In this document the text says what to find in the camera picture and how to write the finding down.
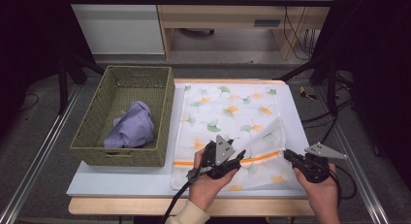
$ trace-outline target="patterned cloth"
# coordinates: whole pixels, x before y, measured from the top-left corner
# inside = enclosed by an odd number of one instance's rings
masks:
[[[293,175],[281,156],[285,132],[273,84],[186,84],[174,151],[173,189],[187,181],[194,153],[216,136],[234,140],[241,169],[224,190],[253,189]]]

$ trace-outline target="table surface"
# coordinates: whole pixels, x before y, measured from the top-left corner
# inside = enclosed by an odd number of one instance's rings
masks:
[[[170,181],[178,119],[185,83],[276,84],[280,113],[286,130],[286,147],[303,152],[308,141],[288,85],[278,80],[174,80],[175,94],[166,166],[163,168],[88,166],[81,162],[67,194],[72,214],[163,215],[173,195]],[[185,204],[187,191],[172,214]],[[212,216],[314,215],[296,180],[254,191],[222,191],[208,213]]]

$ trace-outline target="hand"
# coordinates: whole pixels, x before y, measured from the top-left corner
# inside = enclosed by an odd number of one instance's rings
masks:
[[[194,167],[199,168],[204,149],[197,151],[194,155]],[[217,193],[226,186],[236,174],[237,169],[231,170],[225,176],[212,179],[207,175],[200,176],[199,180],[190,186],[188,200],[198,208],[206,211],[214,201]]]
[[[335,165],[330,164],[330,169],[335,172]],[[304,174],[294,168],[297,180],[308,196],[309,204],[319,223],[339,223],[337,211],[337,186],[332,178],[327,178],[321,183],[311,183],[305,179]]]

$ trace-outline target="green wicker basket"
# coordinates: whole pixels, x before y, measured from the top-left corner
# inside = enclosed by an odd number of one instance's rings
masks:
[[[174,99],[170,67],[109,66],[81,122],[70,149],[95,166],[163,167]],[[151,109],[154,142],[141,148],[106,148],[104,138],[112,121],[133,101]]]

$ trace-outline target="purple cloth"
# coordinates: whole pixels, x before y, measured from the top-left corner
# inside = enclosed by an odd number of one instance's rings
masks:
[[[132,148],[148,144],[154,140],[154,124],[151,121],[151,111],[142,101],[135,101],[130,110],[122,112],[114,120],[113,127],[104,140],[108,148]]]

